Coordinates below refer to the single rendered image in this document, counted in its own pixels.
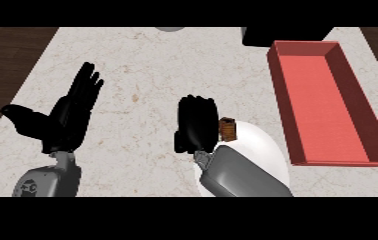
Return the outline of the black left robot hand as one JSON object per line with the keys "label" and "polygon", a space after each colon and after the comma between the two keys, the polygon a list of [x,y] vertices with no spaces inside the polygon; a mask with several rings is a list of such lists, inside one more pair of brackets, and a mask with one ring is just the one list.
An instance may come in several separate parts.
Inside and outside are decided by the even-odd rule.
{"label": "black left robot hand", "polygon": [[95,65],[86,62],[69,94],[60,98],[49,115],[17,104],[2,108],[2,114],[12,121],[17,132],[42,141],[45,154],[74,152],[82,146],[102,85]]}

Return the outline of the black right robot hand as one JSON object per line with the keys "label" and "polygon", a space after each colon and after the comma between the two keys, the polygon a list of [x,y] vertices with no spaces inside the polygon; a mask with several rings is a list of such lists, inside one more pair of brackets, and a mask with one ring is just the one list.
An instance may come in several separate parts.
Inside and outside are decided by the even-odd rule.
{"label": "black right robot hand", "polygon": [[188,95],[179,101],[175,152],[212,153],[219,141],[219,113],[215,100]]}

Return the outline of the brown squash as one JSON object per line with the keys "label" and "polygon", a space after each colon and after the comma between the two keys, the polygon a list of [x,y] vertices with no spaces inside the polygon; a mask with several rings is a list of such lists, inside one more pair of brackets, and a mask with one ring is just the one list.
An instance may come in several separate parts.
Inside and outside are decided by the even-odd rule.
{"label": "brown squash", "polygon": [[224,117],[219,121],[221,139],[225,142],[235,141],[237,137],[237,121],[234,118]]}

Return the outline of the red cardboard box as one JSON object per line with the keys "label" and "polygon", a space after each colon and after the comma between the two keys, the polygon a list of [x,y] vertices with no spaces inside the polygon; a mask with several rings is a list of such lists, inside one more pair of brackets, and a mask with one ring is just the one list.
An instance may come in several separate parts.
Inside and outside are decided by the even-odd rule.
{"label": "red cardboard box", "polygon": [[378,117],[340,44],[278,41],[268,62],[291,163],[378,167]]}

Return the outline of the black appliance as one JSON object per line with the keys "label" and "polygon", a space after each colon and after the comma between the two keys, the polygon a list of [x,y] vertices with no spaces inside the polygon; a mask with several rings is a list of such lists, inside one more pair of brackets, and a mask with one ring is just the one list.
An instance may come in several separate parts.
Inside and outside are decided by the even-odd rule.
{"label": "black appliance", "polygon": [[323,41],[331,30],[331,27],[244,27],[243,44],[271,47],[277,40]]}

